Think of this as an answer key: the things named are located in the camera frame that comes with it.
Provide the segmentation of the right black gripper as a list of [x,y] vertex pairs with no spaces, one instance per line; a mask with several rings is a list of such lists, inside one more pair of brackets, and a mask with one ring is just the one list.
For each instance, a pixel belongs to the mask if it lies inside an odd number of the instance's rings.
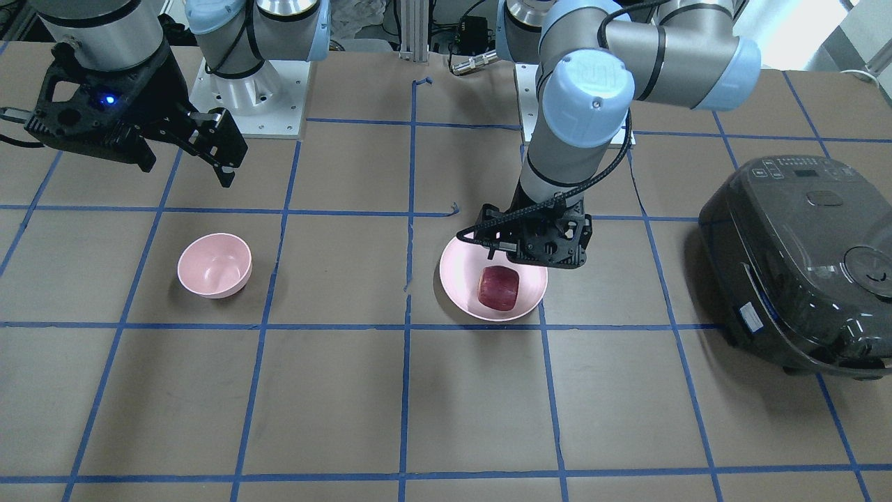
[[120,71],[90,70],[70,43],[56,43],[24,129],[45,146],[136,165],[150,174],[156,156],[146,141],[184,149],[213,168],[230,188],[248,146],[229,110],[198,112],[167,41],[143,63]]

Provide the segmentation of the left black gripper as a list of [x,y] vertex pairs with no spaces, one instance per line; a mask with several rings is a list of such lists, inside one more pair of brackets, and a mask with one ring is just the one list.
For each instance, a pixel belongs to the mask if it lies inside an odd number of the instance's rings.
[[557,269],[578,269],[587,261],[586,247],[592,237],[592,216],[584,201],[558,202],[474,231],[478,241],[493,241],[514,264]]

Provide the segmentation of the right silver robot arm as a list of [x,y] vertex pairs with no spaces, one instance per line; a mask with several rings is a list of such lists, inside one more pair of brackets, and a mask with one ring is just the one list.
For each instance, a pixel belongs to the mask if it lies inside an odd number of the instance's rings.
[[201,158],[228,188],[248,147],[237,123],[286,109],[275,61],[321,61],[328,1],[187,1],[214,106],[192,104],[187,82],[146,1],[32,1],[53,35],[53,63],[23,123],[41,144],[152,171],[150,141]]

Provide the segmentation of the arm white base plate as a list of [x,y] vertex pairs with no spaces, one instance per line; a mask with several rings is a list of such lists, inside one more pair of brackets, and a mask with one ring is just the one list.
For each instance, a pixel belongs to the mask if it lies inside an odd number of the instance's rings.
[[621,64],[589,68],[561,61],[537,94],[537,66],[515,67],[523,145],[529,146],[539,114],[555,120],[555,136],[570,145],[618,147],[633,99],[633,80]]
[[247,77],[224,79],[199,68],[189,93],[207,111],[223,107],[245,139],[300,139],[314,63],[266,61]]

